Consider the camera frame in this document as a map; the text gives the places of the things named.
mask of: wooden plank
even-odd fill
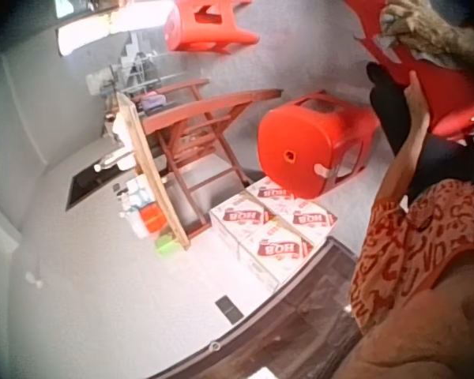
[[[174,206],[168,198],[167,191],[161,182],[160,174],[156,168],[149,150],[148,142],[142,129],[141,120],[138,117],[137,109],[125,95],[118,93],[119,111],[126,122],[126,127],[130,133],[130,138],[134,146],[135,159],[144,171],[148,184],[151,187],[156,201],[167,218],[168,226],[174,232],[175,237],[181,246],[187,250],[190,247],[190,240],[175,213]]]

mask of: window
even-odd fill
[[[57,29],[58,49],[61,55],[66,56],[79,47],[111,34],[162,26],[173,7],[173,0],[134,2],[118,9],[75,20]]]

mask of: red plastic stool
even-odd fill
[[[249,4],[252,0],[235,2]],[[164,28],[168,49],[228,54],[229,43],[257,43],[257,35],[235,25],[233,3],[231,0],[177,0]]]
[[[313,199],[366,166],[378,125],[369,107],[334,99],[324,91],[313,93],[263,118],[258,130],[261,168],[297,197]],[[338,176],[345,154],[354,148],[359,149],[355,166]]]

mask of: red label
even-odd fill
[[[265,188],[262,187],[258,191],[258,197],[289,197],[291,196],[290,192],[282,188]]]
[[[293,215],[293,223],[295,225],[308,225],[310,223],[321,223],[326,227],[329,223],[326,215],[321,213],[300,213],[295,212]]]
[[[224,211],[223,220],[232,222],[253,221],[253,223],[260,223],[261,213],[258,211],[234,211],[233,209],[226,209]]]
[[[296,242],[268,242],[261,241],[258,247],[258,255],[262,257],[279,258],[285,254],[291,254],[293,259],[300,258],[300,245]]]

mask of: red plastic chair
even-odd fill
[[[315,109],[307,107],[308,102]],[[379,120],[368,107],[334,99],[324,91],[313,93],[270,111],[261,120],[261,168],[297,197],[316,198],[366,166],[378,125]],[[359,153],[352,171],[339,176],[344,156],[354,148]]]
[[[249,4],[252,0],[239,0]],[[228,54],[229,43],[255,44],[256,34],[237,28],[231,0],[178,0],[165,24],[170,51],[215,51]]]
[[[358,15],[365,39],[361,44],[384,65],[393,79],[408,84],[408,73],[415,70],[431,107],[431,132],[449,139],[460,139],[474,126],[474,79],[466,73],[417,61],[406,46],[393,50],[400,64],[389,59],[373,41],[381,33],[379,16],[386,0],[345,0]]]

